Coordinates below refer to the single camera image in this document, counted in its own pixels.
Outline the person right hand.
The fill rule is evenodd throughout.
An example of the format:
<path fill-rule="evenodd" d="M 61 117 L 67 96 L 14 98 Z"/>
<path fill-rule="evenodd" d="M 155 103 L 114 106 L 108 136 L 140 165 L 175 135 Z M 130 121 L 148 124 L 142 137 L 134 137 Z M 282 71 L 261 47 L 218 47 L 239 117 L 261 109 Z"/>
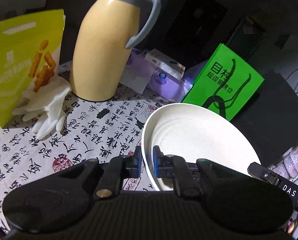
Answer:
<path fill-rule="evenodd" d="M 293 219 L 288 224 L 288 226 L 286 228 L 286 232 L 291 235 L 293 233 L 294 229 L 295 229 L 295 226 L 296 226 L 296 220 Z"/>

